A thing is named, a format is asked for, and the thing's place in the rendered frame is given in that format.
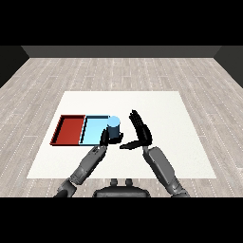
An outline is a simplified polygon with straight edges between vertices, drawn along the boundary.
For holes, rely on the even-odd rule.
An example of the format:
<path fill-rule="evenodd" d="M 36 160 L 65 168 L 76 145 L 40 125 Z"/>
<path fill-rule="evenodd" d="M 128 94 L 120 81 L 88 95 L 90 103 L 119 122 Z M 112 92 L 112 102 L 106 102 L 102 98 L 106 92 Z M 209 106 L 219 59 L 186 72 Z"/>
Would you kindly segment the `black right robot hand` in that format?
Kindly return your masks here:
<path fill-rule="evenodd" d="M 133 110 L 130 115 L 129 119 L 132 122 L 136 134 L 137 134 L 137 140 L 130 141 L 126 144 L 123 144 L 120 146 L 121 149 L 128 149 L 132 150 L 141 146 L 149 146 L 152 144 L 152 134 L 148 128 L 148 126 L 142 121 L 140 114 Z"/>

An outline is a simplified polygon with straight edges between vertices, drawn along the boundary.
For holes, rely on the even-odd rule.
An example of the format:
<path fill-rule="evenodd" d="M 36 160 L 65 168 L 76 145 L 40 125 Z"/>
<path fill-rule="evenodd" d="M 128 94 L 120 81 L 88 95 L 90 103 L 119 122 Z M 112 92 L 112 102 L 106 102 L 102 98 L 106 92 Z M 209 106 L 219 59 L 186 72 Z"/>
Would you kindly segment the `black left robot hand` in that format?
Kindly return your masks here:
<path fill-rule="evenodd" d="M 117 138 L 110 139 L 109 132 L 104 129 L 101 135 L 100 146 L 108 146 L 109 144 L 121 143 L 123 138 L 123 133 L 120 133 Z"/>

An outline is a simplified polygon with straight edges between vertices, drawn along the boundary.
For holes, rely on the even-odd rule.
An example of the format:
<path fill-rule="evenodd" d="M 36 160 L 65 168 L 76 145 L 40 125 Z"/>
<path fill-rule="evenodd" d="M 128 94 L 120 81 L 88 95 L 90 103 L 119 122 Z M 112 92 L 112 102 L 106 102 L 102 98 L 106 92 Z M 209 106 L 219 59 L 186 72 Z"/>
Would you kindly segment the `blue can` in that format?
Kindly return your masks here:
<path fill-rule="evenodd" d="M 107 128 L 110 139 L 115 139 L 120 135 L 120 123 L 120 119 L 116 116 L 111 116 L 108 118 Z"/>

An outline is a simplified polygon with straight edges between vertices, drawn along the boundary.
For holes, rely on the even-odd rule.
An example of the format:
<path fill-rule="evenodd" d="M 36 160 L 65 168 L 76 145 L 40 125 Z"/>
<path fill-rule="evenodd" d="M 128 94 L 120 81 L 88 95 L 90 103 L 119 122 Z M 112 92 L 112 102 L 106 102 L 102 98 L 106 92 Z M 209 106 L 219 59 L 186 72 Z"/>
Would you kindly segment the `light blue shallow open box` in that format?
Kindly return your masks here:
<path fill-rule="evenodd" d="M 81 146 L 99 145 L 103 130 L 107 127 L 108 115 L 87 115 L 80 135 Z"/>

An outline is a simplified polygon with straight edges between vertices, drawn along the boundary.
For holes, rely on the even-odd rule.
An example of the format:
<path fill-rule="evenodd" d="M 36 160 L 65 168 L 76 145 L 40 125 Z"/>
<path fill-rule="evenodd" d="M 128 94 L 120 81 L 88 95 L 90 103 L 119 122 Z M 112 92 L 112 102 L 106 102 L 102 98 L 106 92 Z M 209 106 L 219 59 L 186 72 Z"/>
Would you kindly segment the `red shallow open box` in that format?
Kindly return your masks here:
<path fill-rule="evenodd" d="M 78 146 L 85 115 L 62 115 L 50 141 L 52 146 Z"/>

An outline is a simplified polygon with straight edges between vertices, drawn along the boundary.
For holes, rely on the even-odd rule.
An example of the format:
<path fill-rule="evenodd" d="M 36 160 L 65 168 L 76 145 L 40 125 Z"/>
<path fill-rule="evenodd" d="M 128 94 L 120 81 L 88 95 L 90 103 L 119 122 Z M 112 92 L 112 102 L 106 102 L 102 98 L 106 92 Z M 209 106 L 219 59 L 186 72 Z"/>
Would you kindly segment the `dark grey robot body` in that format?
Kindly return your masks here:
<path fill-rule="evenodd" d="M 118 180 L 112 178 L 110 185 L 96 190 L 93 197 L 150 197 L 147 190 L 135 187 L 131 178 L 125 180 L 124 186 L 118 185 Z"/>

